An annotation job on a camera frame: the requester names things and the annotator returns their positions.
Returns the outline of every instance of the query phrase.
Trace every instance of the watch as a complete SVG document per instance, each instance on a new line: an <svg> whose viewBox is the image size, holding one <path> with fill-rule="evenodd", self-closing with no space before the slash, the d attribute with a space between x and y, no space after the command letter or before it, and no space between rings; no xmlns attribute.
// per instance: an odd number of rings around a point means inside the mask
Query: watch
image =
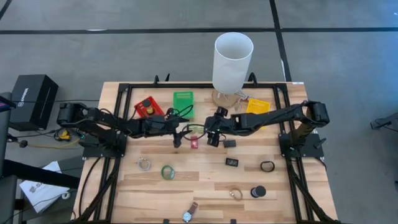
<svg viewBox="0 0 398 224"><path fill-rule="evenodd" d="M184 214L182 215L182 220L186 223L191 221L192 215L195 213L195 210L197 209L197 207L198 207L198 204L196 202L193 202L191 207L189 208L189 210L184 212Z"/></svg>

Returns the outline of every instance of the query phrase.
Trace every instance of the black box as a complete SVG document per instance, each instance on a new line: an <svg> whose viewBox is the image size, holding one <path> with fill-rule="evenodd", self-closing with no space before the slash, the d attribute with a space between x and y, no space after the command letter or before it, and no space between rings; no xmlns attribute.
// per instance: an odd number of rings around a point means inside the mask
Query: black box
<svg viewBox="0 0 398 224"><path fill-rule="evenodd" d="M9 126L18 131L47 128L58 85L46 75L19 75L12 90L17 105Z"/></svg>

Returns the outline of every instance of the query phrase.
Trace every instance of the gray floor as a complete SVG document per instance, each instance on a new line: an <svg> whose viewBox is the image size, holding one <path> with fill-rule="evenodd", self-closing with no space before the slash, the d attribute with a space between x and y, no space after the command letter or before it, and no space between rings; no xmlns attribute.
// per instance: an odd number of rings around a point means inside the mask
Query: gray floor
<svg viewBox="0 0 398 224"><path fill-rule="evenodd" d="M0 0L0 7L5 0ZM393 0L277 0L282 27L398 27ZM273 27L268 0L13 0L0 30ZM20 74L45 73L60 85L57 99L98 99L105 81L211 80L219 34L0 35L0 90ZM255 50L250 72L284 80L274 33L248 33ZM330 187L346 223L398 220L396 133L369 122L398 111L398 32L284 33L293 81L326 103L325 143ZM54 124L57 105L49 129ZM32 142L53 144L47 137ZM20 149L6 157L34 166L81 150ZM70 212L31 223L65 221Z"/></svg>

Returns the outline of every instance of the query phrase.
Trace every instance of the watch strap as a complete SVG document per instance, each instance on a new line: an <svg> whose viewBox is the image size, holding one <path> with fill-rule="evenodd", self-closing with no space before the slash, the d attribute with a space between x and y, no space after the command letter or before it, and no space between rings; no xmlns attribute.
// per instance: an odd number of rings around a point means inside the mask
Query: watch strap
<svg viewBox="0 0 398 224"><path fill-rule="evenodd" d="M198 207L198 204L196 202L193 202L191 207L188 210L188 213L193 215L195 213L195 210L197 209L197 207Z"/></svg>

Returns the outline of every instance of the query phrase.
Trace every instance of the green container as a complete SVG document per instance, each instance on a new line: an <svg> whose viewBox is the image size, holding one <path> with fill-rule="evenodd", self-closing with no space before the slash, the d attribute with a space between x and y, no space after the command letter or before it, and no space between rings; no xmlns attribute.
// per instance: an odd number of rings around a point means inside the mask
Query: green container
<svg viewBox="0 0 398 224"><path fill-rule="evenodd" d="M176 91L173 95L173 108L181 111L180 115L184 115L188 112L188 106L193 105L193 91ZM195 112L192 110L184 118L193 118Z"/></svg>

